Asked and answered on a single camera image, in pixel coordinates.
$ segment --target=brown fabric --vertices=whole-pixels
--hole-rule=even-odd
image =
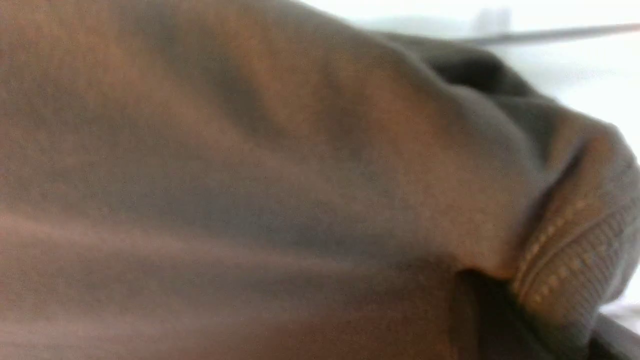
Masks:
[[[637,185],[482,51],[279,0],[0,2],[1,359],[583,357]]]

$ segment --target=stitching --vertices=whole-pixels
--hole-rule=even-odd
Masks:
[[[596,230],[594,230],[594,231],[598,231],[598,232],[601,233],[604,230],[603,224],[604,225],[606,225],[606,224],[610,225],[613,220],[609,221],[609,219],[611,219],[612,217],[615,217],[616,215],[622,214],[623,217],[629,215],[630,212],[633,209],[636,209],[638,207],[639,200],[640,200],[640,195],[636,195],[636,196],[633,196],[633,197],[629,198],[623,204],[620,204],[618,207],[616,207],[616,209],[614,211],[611,211],[603,220],[601,220],[599,222],[596,222],[594,224],[591,224],[588,229],[594,229],[595,228]],[[633,228],[633,227],[635,227],[637,225],[636,224],[637,220],[623,220],[623,221],[624,221],[624,224],[627,224],[627,223],[629,223],[631,221],[631,224],[629,225],[631,228]],[[566,246],[570,246],[570,244],[573,242],[574,239],[576,239],[579,236],[583,235],[586,231],[588,231],[588,230],[583,230],[580,233],[572,236],[570,238],[569,242],[567,242],[565,245],[563,245],[559,250],[557,250],[555,252],[557,253],[559,251],[562,251],[562,248],[564,248]],[[587,263],[590,263],[592,261],[593,261],[593,259],[585,258],[585,262],[587,262]],[[577,271],[581,266],[582,265],[579,262],[575,262],[575,261],[572,264],[572,267],[576,268],[574,271]],[[532,286],[533,286],[533,284],[531,284],[530,286],[526,287],[525,289],[520,289],[520,293],[519,293],[519,296],[518,296],[518,299],[519,299],[520,302],[524,301],[524,298],[526,298],[526,296],[525,296],[526,293],[529,291],[529,289]]]
[[[632,229],[631,236],[638,233],[640,222],[635,221],[628,229]],[[597,252],[602,256],[609,256],[615,250],[618,250],[621,246],[620,241],[614,241],[602,244],[598,247]],[[576,256],[570,263],[571,268],[568,268],[566,265],[563,265],[556,274],[551,275],[544,286],[541,287],[541,290],[537,292],[535,296],[533,296],[534,304],[540,305],[546,298],[551,295],[560,284],[566,280],[569,275],[575,274],[578,270],[582,269],[585,266],[590,266],[594,262],[594,254],[589,252],[584,252],[579,256]]]
[[[596,196],[592,196],[588,199],[578,200],[572,207],[570,207],[562,217],[558,218],[553,224],[550,224],[547,227],[547,230],[538,236],[538,239],[535,241],[534,245],[529,249],[528,253],[525,255],[523,261],[520,263],[518,275],[513,282],[513,288],[515,291],[519,290],[521,282],[524,278],[524,270],[529,266],[531,260],[540,252],[542,246],[544,246],[549,239],[555,233],[562,228],[567,222],[571,221],[577,214],[580,213],[588,204],[591,204],[596,200]]]
[[[621,175],[622,181],[627,180],[627,178],[634,173],[632,165],[624,166],[623,171],[624,173],[622,173]],[[519,292],[522,290],[520,289],[520,287],[524,279],[525,270],[527,269],[527,267],[529,267],[533,258],[540,252],[542,246],[544,246],[549,241],[549,239],[551,239],[551,237],[562,228],[562,226],[564,226],[567,222],[573,220],[575,216],[578,215],[582,210],[584,210],[587,205],[590,205],[591,203],[596,201],[601,194],[603,194],[611,187],[611,184],[609,184],[609,186],[600,189],[599,192],[592,193],[591,196],[583,197],[580,200],[576,201],[574,205],[569,207],[560,218],[558,218],[553,224],[550,224],[547,229],[538,236],[537,240],[527,251],[522,262],[518,266],[518,273],[516,274],[516,278],[513,281],[512,285],[514,291]]]

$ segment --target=gray fabric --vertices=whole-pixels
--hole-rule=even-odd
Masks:
[[[2,359],[583,357],[638,257],[615,128],[288,1],[1,2],[0,164]]]
[[[640,337],[607,316],[600,316],[589,346],[589,360],[640,359]]]

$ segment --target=brown sweatshirt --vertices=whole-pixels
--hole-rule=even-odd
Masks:
[[[0,359],[585,358],[638,184],[482,51],[286,0],[0,1]]]

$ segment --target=wrinkled cloth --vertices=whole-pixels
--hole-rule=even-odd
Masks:
[[[477,49],[285,0],[0,2],[1,359],[584,359],[638,184]]]

